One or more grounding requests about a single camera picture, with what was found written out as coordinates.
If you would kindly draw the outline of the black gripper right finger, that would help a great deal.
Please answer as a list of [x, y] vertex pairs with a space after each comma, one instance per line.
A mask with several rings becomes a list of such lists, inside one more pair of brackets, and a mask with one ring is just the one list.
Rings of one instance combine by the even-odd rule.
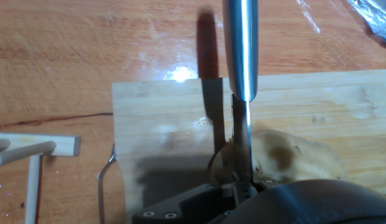
[[279, 182], [275, 180], [259, 180], [258, 182], [255, 182], [257, 191], [264, 191], [277, 186], [279, 186]]

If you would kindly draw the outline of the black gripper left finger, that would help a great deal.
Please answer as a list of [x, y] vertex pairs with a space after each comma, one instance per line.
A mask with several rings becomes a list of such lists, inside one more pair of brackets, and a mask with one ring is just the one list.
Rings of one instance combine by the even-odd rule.
[[132, 224], [221, 223], [242, 203], [257, 194], [250, 183], [236, 181], [200, 185], [136, 212]]

